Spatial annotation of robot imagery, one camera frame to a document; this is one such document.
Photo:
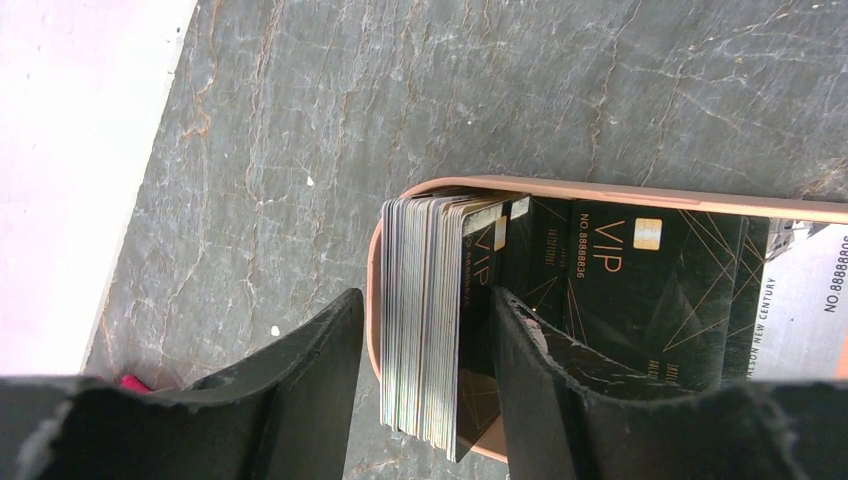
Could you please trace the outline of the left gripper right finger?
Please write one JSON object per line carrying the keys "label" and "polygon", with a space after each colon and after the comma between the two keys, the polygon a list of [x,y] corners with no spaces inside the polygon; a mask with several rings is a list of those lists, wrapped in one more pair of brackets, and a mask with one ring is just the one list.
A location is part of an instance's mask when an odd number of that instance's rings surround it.
{"label": "left gripper right finger", "polygon": [[843,381],[741,381],[689,392],[491,297],[507,462],[515,479],[843,479]]}

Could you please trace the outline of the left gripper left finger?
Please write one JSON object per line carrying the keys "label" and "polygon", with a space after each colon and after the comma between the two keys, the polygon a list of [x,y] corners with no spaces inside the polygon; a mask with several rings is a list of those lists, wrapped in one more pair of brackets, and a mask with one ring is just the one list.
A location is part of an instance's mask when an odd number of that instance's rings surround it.
{"label": "left gripper left finger", "polygon": [[96,377],[1,381],[5,479],[338,479],[364,326],[349,289],[311,320],[185,389]]}

